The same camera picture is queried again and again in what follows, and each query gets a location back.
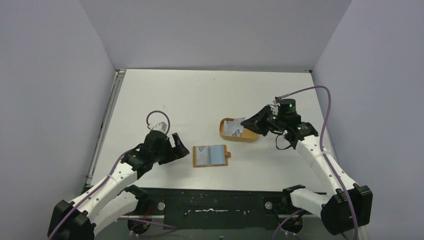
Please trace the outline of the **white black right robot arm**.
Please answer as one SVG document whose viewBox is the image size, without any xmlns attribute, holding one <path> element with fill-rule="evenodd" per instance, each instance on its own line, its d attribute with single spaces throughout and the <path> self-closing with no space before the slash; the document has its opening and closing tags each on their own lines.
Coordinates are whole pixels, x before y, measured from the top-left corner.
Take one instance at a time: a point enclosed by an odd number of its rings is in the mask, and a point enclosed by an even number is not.
<svg viewBox="0 0 424 240">
<path fill-rule="evenodd" d="M 360 186 L 338 165 L 331 153 L 320 144 L 318 131 L 297 113 L 296 101 L 280 99 L 241 122 L 245 129 L 266 136 L 284 136 L 297 151 L 325 189 L 324 194 L 295 185 L 282 190 L 281 207 L 289 214 L 302 209 L 319 217 L 332 235 L 364 227 L 371 218 L 373 193 Z"/>
</svg>

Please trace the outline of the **yellow leather card holder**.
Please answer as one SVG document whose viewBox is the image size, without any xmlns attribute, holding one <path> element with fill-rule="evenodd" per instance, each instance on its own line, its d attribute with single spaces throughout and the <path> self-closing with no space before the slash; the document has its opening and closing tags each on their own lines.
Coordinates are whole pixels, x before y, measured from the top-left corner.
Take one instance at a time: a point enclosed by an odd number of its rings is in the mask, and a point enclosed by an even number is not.
<svg viewBox="0 0 424 240">
<path fill-rule="evenodd" d="M 209 165 L 206 166 L 196 166 L 195 163 L 195 147 L 209 147 Z M 192 147 L 192 165 L 194 168 L 204 168 L 204 167 L 222 167 L 229 164 L 229 158 L 231 153 L 227 150 L 227 146 L 224 145 L 201 145 Z"/>
</svg>

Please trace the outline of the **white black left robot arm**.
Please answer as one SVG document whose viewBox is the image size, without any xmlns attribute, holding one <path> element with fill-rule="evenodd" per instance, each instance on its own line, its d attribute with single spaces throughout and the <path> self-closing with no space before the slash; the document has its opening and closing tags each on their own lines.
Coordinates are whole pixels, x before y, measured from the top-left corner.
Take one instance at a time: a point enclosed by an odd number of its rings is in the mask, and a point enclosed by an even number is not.
<svg viewBox="0 0 424 240">
<path fill-rule="evenodd" d="M 67 202 L 61 200 L 53 209 L 47 231 L 50 240 L 93 240 L 122 215 L 147 211 L 144 192 L 133 183 L 153 168 L 187 156 L 190 151 L 177 133 L 174 144 L 161 130 L 151 130 L 144 142 L 124 152 L 110 172 L 96 185 Z"/>
</svg>

